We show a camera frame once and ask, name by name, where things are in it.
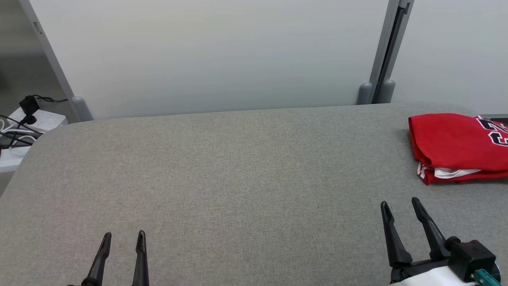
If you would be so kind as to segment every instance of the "white power strip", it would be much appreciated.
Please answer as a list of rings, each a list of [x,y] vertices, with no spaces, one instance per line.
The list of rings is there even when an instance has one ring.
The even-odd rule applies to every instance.
[[[48,132],[51,129],[55,129],[58,126],[67,125],[69,121],[64,115],[52,113],[44,110],[37,110],[34,113],[37,121],[34,124],[26,124],[26,126],[40,131],[40,132]],[[23,110],[18,108],[14,113],[12,113],[10,118],[21,121],[25,118],[25,113]],[[14,121],[8,120],[9,124],[15,125]],[[0,173],[11,172],[18,169],[19,164],[23,160],[23,157],[28,152],[31,146],[26,147],[15,147],[12,149],[4,149],[0,154]]]
[[[23,120],[23,118],[25,118],[25,113],[23,112],[23,109],[21,109],[21,107],[19,107],[9,117],[16,120],[16,121],[21,121],[21,120]],[[37,121],[34,124],[25,124],[25,125],[34,129],[34,130],[41,131],[41,132],[48,132],[49,130],[55,129],[58,126],[69,124],[69,121],[67,120],[67,118],[64,115],[60,115],[60,114],[56,114],[56,113],[52,113],[52,112],[44,111],[44,110],[40,110],[40,109],[35,111],[34,117],[37,119]]]
[[[12,150],[4,149],[0,155],[0,173],[12,172],[18,169],[23,157],[31,146],[16,147]]]

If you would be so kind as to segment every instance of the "white partition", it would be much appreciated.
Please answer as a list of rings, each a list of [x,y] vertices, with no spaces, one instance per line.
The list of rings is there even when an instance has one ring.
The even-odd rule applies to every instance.
[[[508,114],[508,1],[415,1],[391,79],[392,102]]]
[[[355,104],[388,0],[30,0],[95,119]]]

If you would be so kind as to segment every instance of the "gray floor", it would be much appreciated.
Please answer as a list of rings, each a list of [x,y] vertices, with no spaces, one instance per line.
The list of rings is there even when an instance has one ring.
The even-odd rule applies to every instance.
[[[1,0],[0,114],[9,116],[25,96],[33,94],[66,98],[18,0]],[[68,102],[38,103],[42,110],[65,115],[69,123],[77,122]],[[13,173],[0,173],[0,196]]]

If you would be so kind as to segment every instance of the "black cable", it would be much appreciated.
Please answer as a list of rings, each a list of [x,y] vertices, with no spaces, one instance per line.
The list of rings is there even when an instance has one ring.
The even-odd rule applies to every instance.
[[[14,133],[14,134],[11,134],[11,136],[18,136],[18,135],[30,135],[30,134],[26,134],[24,132],[19,132],[19,131],[13,131],[13,130],[6,130],[4,133]],[[32,136],[33,138],[35,139],[39,139],[39,137],[41,137],[39,134],[31,134],[30,136]]]
[[[64,101],[68,101],[67,98],[66,99],[62,99],[62,100],[54,100],[51,97],[40,96],[40,95],[37,95],[37,94],[34,94],[34,97],[36,99],[42,99],[42,100],[47,101],[47,102],[64,102]]]
[[[14,132],[14,137],[18,136],[18,132]],[[11,142],[9,143],[10,145],[14,145],[14,139],[11,139]]]
[[[3,118],[5,118],[5,119],[9,119],[10,121],[14,121],[14,122],[16,122],[17,124],[20,124],[20,126],[23,126],[24,128],[26,128],[27,130],[33,131],[33,132],[35,132],[35,133],[37,133],[37,134],[40,134],[40,135],[42,135],[42,134],[43,134],[42,132],[39,132],[39,131],[34,130],[34,129],[32,129],[32,128],[30,128],[30,127],[28,127],[28,126],[24,125],[24,124],[21,124],[21,123],[19,123],[19,121],[16,121],[16,120],[14,120],[14,119],[12,119],[12,118],[10,118],[10,117],[4,116],[4,115],[0,115],[0,117],[3,117]]]
[[[25,140],[22,140],[22,139],[18,139],[18,138],[16,138],[16,136],[10,136],[10,135],[8,135],[6,133],[3,133],[3,132],[0,132],[0,135],[5,136],[5,137],[10,138],[10,139],[14,139],[16,141],[19,141],[21,143],[25,143],[25,144],[28,144],[28,145],[32,145],[33,144],[31,142],[28,142],[28,141],[25,141]]]

